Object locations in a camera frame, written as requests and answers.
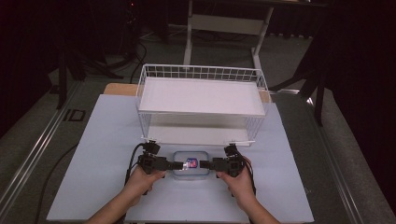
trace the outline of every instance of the gray floor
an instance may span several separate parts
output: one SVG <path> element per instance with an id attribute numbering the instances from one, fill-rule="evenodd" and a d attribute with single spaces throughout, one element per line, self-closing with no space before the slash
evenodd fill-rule
<path id="1" fill-rule="evenodd" d="M 186 42 L 183 34 L 184 31 L 180 30 L 180 33 L 170 36 L 169 44 L 159 41 L 155 35 L 144 37 L 141 42 L 147 48 L 145 62 L 182 64 Z M 224 38 L 233 37 L 232 35 L 223 36 Z M 221 42 L 194 38 L 191 64 L 253 67 L 249 48 L 255 45 L 255 41 L 256 37 L 252 36 L 242 41 Z M 268 36 L 265 38 L 260 57 L 268 86 L 278 84 L 292 76 L 310 41 L 310 39 L 298 37 L 284 39 L 281 36 Z M 138 50 L 140 55 L 143 55 L 143 49 Z M 4 223 L 34 222 L 44 181 L 61 155 L 78 142 L 98 94 L 103 92 L 109 82 L 129 82 L 129 76 L 135 66 L 134 63 L 117 72 L 125 77 L 123 80 L 90 74 L 85 82 L 78 85 L 67 108 L 86 110 L 85 119 L 82 122 L 62 121 L 60 123 L 40 161 L 30 173 L 30 178 L 9 209 Z M 50 75 L 56 77 L 57 71 Z M 289 89 L 298 90 L 302 83 L 293 84 L 289 86 Z M 375 183 L 353 134 L 332 98 L 332 93 L 326 91 L 325 94 L 323 128 L 315 124 L 312 120 L 311 108 L 297 95 L 279 93 L 274 95 L 274 99 L 279 107 L 299 167 L 315 223 L 396 223 L 395 216 Z M 46 94 L 0 140 L 0 192 L 6 190 L 8 183 L 34 147 L 52 115 L 55 114 L 56 105 L 56 95 Z M 330 158 L 335 159 L 332 163 L 329 163 L 329 153 Z M 38 223 L 47 223 L 45 217 L 72 155 L 73 153 L 70 153 L 62 160 L 49 179 Z M 334 166 L 339 168 L 338 171 L 342 175 L 338 178 L 341 180 L 334 180 Z M 353 203 L 359 211 L 358 220 L 349 220 L 351 216 L 348 215 L 343 198 L 340 196 L 345 193 L 343 191 L 345 188 L 337 188 L 337 183 L 340 181 L 345 181 L 346 189 L 349 189 Z"/>

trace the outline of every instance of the hand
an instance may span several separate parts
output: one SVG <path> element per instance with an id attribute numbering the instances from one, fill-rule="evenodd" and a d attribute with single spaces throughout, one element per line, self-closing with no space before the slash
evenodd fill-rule
<path id="1" fill-rule="evenodd" d="M 257 202 L 247 167 L 237 177 L 232 177 L 224 172 L 217 172 L 217 176 L 228 185 L 228 190 L 233 194 L 242 210 L 246 211 L 247 205 Z"/>
<path id="2" fill-rule="evenodd" d="M 137 165 L 120 194 L 128 197 L 131 200 L 130 206 L 134 206 L 139 203 L 142 194 L 151 191 L 154 182 L 163 178 L 165 174 L 165 171 L 153 171 L 151 175 L 147 175 L 142 167 Z"/>

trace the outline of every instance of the wire basket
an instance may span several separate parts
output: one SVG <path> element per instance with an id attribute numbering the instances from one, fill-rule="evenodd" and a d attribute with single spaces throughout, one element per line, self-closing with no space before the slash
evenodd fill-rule
<path id="1" fill-rule="evenodd" d="M 143 136 L 169 144 L 249 145 L 272 103 L 262 70 L 218 66 L 145 64 L 136 96 Z"/>

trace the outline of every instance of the forearm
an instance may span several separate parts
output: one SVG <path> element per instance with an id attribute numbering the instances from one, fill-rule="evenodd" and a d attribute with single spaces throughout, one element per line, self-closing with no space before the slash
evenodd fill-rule
<path id="1" fill-rule="evenodd" d="M 128 211 L 130 201 L 125 195 L 118 194 L 85 223 L 114 223 Z"/>
<path id="2" fill-rule="evenodd" d="M 255 224 L 278 224 L 276 220 L 256 199 L 251 199 L 243 210 Z"/>

